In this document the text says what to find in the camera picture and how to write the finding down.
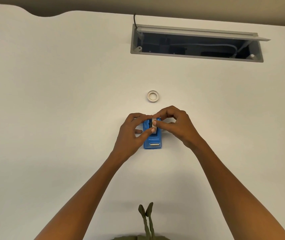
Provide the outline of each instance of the white tape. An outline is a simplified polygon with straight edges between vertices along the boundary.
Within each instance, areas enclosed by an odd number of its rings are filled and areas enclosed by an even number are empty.
[[[155,99],[151,99],[151,97],[150,97],[151,94],[155,94],[155,95],[156,95],[156,98],[155,98]],[[148,99],[149,102],[155,103],[155,102],[157,102],[158,99],[159,99],[159,94],[158,94],[156,91],[153,91],[153,90],[152,90],[152,91],[149,91],[148,94],[147,94],[147,99]]]
[[[155,128],[155,131],[153,132],[153,134],[156,134],[157,132],[157,127],[153,124],[154,120],[157,120],[156,118],[152,118],[151,119],[151,124],[152,124],[152,127]]]

